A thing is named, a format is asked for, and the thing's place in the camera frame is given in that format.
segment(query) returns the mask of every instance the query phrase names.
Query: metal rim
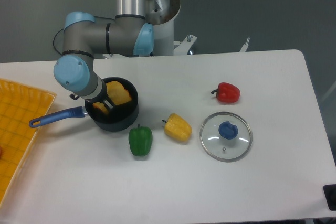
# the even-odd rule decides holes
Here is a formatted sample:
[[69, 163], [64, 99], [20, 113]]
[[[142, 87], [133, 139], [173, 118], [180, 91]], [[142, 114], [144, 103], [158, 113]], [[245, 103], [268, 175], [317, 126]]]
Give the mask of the metal rim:
[[[211, 118], [214, 118], [215, 116], [218, 116], [218, 115], [230, 115], [230, 116], [233, 116], [233, 117], [235, 117], [235, 118], [241, 120], [242, 123], [244, 123], [244, 125], [247, 127], [248, 133], [249, 133], [249, 135], [250, 135], [250, 142], [249, 142], [249, 145], [248, 145], [247, 149], [246, 149], [240, 156], [235, 157], [235, 158], [230, 158], [230, 159], [227, 159], [227, 158], [221, 158], [221, 157], [218, 157], [218, 156], [212, 154], [212, 153], [205, 147], [204, 142], [203, 142], [203, 139], [202, 139], [202, 131], [203, 131], [203, 128], [204, 128], [205, 124], [206, 124]], [[210, 116], [208, 116], [208, 117], [204, 120], [204, 122], [203, 122], [203, 124], [202, 124], [202, 126], [201, 126], [201, 129], [200, 129], [200, 131], [199, 131], [199, 139], [201, 140], [201, 145], [202, 145], [203, 149], [205, 150], [205, 152], [206, 152], [207, 154], [209, 154], [211, 157], [213, 157], [214, 159], [216, 159], [216, 160], [218, 160], [218, 161], [222, 161], [222, 162], [227, 162], [227, 163], [229, 163], [229, 162], [238, 161], [238, 160], [242, 159], [244, 156], [246, 156], [246, 154], [247, 154], [247, 153], [249, 152], [249, 150], [251, 149], [252, 141], [253, 141], [253, 135], [252, 135], [252, 130], [251, 130], [250, 126], [247, 124], [247, 122], [246, 122], [243, 118], [241, 118], [241, 117], [240, 117], [239, 115], [237, 115], [237, 114], [234, 114], [234, 113], [231, 113], [231, 112], [225, 112], [225, 111], [222, 111], [222, 112], [217, 112], [217, 113], [211, 114]]]

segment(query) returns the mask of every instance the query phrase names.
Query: metal bracket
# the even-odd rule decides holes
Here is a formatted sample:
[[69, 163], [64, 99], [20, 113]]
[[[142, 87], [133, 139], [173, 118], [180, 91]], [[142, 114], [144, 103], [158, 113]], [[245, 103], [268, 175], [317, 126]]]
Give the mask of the metal bracket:
[[174, 55], [187, 55], [191, 47], [197, 41], [197, 37], [189, 34], [183, 41], [174, 41]]

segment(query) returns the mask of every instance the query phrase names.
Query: red bell pepper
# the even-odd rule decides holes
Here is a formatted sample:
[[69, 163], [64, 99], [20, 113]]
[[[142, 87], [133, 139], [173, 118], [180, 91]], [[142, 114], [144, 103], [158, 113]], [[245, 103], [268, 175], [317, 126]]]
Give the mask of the red bell pepper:
[[240, 97], [240, 90], [227, 82], [221, 82], [218, 85], [218, 88], [214, 91], [211, 92], [211, 94], [216, 93], [216, 98], [219, 102], [224, 102], [224, 103], [234, 103], [238, 101]]

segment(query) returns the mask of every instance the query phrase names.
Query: white table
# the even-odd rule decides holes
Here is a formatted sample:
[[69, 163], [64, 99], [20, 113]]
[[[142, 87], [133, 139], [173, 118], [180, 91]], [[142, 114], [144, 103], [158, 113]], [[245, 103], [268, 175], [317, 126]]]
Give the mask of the white table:
[[[0, 78], [57, 93], [50, 112], [83, 105], [53, 77], [55, 62], [0, 64]], [[138, 90], [139, 117], [153, 145], [137, 161], [128, 131], [109, 133], [91, 118], [44, 126], [2, 209], [4, 223], [216, 223], [335, 216], [323, 185], [336, 168], [301, 52], [101, 59], [100, 77], [119, 76]], [[220, 82], [241, 90], [237, 104], [210, 92]], [[234, 163], [201, 146], [204, 119], [218, 111], [250, 125], [250, 152]], [[193, 134], [179, 144], [163, 133], [176, 112]]]

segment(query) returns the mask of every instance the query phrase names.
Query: green bell pepper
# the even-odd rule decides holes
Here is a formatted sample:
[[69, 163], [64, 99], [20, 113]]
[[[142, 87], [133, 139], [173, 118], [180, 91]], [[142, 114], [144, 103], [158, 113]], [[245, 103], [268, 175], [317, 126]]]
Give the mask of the green bell pepper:
[[130, 130], [128, 134], [128, 142], [134, 156], [146, 156], [152, 147], [153, 134], [150, 128], [140, 127]]

